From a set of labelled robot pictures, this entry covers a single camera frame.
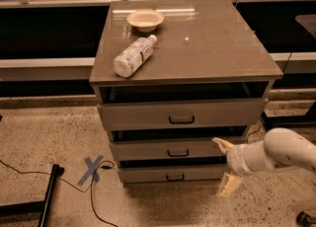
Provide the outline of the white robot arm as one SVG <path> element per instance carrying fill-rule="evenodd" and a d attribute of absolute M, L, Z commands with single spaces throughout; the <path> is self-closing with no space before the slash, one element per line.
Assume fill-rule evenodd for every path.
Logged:
<path fill-rule="evenodd" d="M 221 197 L 229 196 L 244 177 L 256 172 L 302 168 L 316 173 L 316 145 L 287 128 L 271 129 L 263 140 L 251 144 L 235 145 L 218 137 L 213 137 L 212 141 L 226 155 L 229 168 L 219 186 Z"/>

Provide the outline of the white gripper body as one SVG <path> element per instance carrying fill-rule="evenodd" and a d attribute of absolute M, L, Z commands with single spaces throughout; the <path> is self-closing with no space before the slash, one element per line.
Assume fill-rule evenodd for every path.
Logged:
<path fill-rule="evenodd" d="M 233 145 L 227 153 L 227 164 L 231 173 L 240 177 L 252 175 L 252 153 L 253 148 L 249 144 Z"/>

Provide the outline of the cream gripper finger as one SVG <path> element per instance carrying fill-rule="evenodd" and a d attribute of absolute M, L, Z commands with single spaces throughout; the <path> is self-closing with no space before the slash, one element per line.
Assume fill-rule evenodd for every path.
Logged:
<path fill-rule="evenodd" d="M 231 142 L 222 138 L 213 137 L 212 141 L 217 144 L 223 154 L 227 154 L 229 150 L 233 147 L 233 144 Z"/>
<path fill-rule="evenodd" d="M 221 197 L 227 197 L 231 195 L 235 190 L 238 189 L 242 181 L 242 177 L 224 173 L 218 188 L 218 195 Z"/>

